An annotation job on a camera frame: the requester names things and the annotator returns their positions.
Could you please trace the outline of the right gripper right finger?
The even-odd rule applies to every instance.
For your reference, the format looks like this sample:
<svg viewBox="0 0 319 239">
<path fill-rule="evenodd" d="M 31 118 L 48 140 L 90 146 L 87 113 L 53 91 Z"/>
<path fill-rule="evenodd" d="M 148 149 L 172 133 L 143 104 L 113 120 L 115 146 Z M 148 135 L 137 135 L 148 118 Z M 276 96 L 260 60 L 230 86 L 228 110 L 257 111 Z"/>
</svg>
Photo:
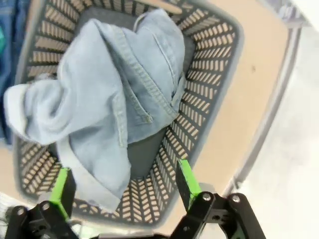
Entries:
<svg viewBox="0 0 319 239">
<path fill-rule="evenodd" d="M 196 239 L 208 224 L 217 224 L 227 239 L 264 239 L 265 234 L 248 202 L 241 193 L 226 198 L 203 191 L 186 159 L 176 165 L 175 181 L 186 215 L 171 239 Z"/>
</svg>

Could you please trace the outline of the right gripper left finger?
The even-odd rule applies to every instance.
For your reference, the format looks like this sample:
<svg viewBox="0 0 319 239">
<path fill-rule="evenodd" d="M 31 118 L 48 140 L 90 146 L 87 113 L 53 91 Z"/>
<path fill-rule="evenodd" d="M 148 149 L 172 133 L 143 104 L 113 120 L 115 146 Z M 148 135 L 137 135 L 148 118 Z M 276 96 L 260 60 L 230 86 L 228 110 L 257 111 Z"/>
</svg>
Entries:
<svg viewBox="0 0 319 239">
<path fill-rule="evenodd" d="M 7 239 L 76 239 L 69 221 L 76 183 L 71 169 L 62 168 L 48 196 L 32 209 L 13 207 L 9 218 Z"/>
</svg>

